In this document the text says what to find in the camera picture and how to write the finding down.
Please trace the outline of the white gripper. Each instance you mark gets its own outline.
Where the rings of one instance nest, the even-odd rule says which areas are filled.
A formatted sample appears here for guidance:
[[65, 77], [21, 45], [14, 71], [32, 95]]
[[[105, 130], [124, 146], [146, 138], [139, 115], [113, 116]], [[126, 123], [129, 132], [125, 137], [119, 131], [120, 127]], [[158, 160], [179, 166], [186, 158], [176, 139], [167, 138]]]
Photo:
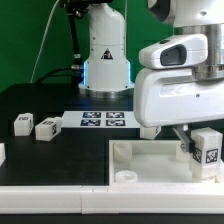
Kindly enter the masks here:
[[193, 153], [187, 124], [224, 119], [224, 80], [197, 81], [190, 68], [144, 68], [135, 80], [133, 108], [145, 128], [174, 125], [182, 152]]

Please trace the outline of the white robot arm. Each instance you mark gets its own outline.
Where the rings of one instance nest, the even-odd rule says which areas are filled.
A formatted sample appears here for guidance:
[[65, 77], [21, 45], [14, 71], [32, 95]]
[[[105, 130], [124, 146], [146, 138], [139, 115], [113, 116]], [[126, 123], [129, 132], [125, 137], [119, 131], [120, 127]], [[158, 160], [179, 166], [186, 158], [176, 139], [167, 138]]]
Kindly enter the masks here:
[[80, 90], [113, 97], [134, 91], [134, 116], [145, 128], [171, 126], [186, 152], [196, 141], [183, 130], [195, 122], [224, 119], [224, 0], [147, 0], [150, 13], [174, 34], [139, 52], [143, 69], [130, 79], [126, 24], [108, 6], [113, 0], [59, 0], [74, 20], [90, 17], [90, 55], [74, 62]]

